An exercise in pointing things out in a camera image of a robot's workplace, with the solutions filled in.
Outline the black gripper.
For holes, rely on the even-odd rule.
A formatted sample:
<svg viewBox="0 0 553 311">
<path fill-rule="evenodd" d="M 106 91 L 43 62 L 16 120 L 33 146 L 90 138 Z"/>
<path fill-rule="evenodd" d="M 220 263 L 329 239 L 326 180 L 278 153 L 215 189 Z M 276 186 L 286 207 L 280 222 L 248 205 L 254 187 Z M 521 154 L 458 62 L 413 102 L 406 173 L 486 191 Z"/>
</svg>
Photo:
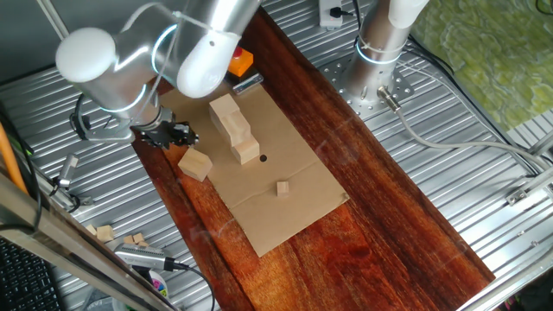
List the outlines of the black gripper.
<svg viewBox="0 0 553 311">
<path fill-rule="evenodd" d="M 194 146 L 200 140 L 189 123 L 162 121 L 155 128 L 147 130 L 145 127 L 138 127 L 137 130 L 143 142 L 165 150 L 169 150 L 172 143 L 177 146 Z"/>
</svg>

